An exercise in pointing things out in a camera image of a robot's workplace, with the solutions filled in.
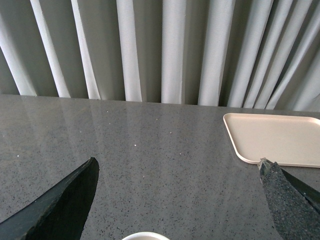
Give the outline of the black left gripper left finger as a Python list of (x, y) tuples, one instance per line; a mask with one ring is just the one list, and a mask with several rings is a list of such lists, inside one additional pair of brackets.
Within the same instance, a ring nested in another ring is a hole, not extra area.
[(79, 240), (99, 179), (92, 157), (0, 224), (2, 240)]

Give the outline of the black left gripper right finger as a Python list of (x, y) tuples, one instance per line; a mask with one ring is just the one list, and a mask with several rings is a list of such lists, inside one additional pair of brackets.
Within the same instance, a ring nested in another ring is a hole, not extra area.
[(260, 181), (275, 229), (284, 240), (320, 238), (320, 192), (262, 158)]

